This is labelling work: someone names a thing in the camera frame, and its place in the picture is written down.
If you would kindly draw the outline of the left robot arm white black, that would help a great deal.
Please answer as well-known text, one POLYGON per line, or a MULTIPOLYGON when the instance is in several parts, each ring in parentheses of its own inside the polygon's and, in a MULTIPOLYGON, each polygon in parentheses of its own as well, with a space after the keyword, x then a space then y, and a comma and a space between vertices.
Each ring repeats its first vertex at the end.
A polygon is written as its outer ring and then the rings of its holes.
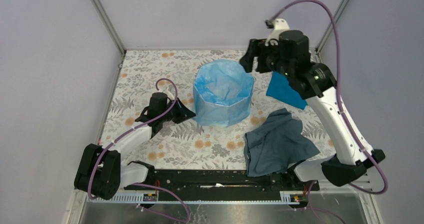
POLYGON ((180 124, 196 114, 170 92, 155 92, 149 99, 133 126, 106 147, 89 144, 84 148, 75 179, 74 188, 88 194, 90 199, 110 200, 119 189, 137 183, 148 190, 155 184, 153 167, 132 161, 122 164, 137 146, 152 139, 164 123, 180 124))

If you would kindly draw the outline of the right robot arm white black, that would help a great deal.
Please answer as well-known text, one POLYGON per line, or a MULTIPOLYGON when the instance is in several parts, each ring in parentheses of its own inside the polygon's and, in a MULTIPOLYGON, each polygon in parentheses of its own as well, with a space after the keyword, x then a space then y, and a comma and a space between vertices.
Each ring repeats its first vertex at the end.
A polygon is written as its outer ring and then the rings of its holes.
POLYGON ((286 30, 271 39, 251 39, 240 64, 248 73, 275 72, 288 80, 289 86, 313 109, 332 140, 335 155, 303 161, 287 175, 287 185, 301 189, 307 181, 327 180, 337 187, 353 185, 370 168, 381 171, 385 159, 361 135, 338 91, 330 69, 313 62, 309 39, 299 30, 286 30))

